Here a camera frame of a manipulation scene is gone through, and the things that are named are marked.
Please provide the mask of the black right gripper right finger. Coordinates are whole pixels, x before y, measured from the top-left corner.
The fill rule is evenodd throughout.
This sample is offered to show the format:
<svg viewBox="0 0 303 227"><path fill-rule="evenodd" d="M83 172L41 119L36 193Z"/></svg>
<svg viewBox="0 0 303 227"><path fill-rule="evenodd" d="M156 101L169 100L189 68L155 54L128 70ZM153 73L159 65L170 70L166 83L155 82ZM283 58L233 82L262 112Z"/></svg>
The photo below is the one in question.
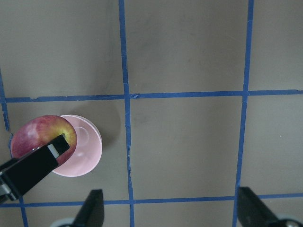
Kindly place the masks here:
<svg viewBox="0 0 303 227"><path fill-rule="evenodd" d="M301 227L294 218L279 218L249 187L238 189L237 219L243 227Z"/></svg>

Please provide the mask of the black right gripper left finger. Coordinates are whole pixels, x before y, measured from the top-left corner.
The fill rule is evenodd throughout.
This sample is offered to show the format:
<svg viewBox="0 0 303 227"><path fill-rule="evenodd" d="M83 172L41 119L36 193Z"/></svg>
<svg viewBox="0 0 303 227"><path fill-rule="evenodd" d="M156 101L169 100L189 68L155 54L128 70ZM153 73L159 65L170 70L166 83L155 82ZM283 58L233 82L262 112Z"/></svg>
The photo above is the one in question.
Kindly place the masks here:
<svg viewBox="0 0 303 227"><path fill-rule="evenodd" d="M74 227L102 227L104 199L102 189L91 190L73 221Z"/></svg>

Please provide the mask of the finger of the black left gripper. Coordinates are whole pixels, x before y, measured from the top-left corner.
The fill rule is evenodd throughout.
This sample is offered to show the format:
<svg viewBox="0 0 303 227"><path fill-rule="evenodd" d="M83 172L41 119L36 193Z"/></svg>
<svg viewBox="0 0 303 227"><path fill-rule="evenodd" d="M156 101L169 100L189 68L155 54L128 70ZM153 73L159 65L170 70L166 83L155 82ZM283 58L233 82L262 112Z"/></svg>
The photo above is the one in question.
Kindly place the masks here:
<svg viewBox="0 0 303 227"><path fill-rule="evenodd" d="M70 148L60 135L21 158L0 166L0 200L16 201L59 166L57 158Z"/></svg>

